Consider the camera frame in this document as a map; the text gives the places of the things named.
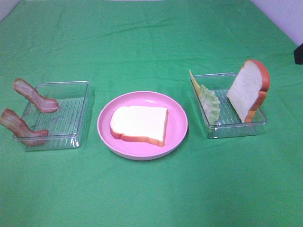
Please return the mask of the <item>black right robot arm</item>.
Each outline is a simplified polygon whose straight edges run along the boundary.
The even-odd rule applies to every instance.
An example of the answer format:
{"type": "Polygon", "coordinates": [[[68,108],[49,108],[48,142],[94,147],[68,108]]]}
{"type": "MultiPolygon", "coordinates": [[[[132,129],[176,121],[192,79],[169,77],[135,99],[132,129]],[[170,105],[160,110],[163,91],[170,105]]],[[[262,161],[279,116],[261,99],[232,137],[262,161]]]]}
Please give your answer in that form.
{"type": "Polygon", "coordinates": [[[294,50],[294,61],[295,64],[303,65],[303,44],[294,50]]]}

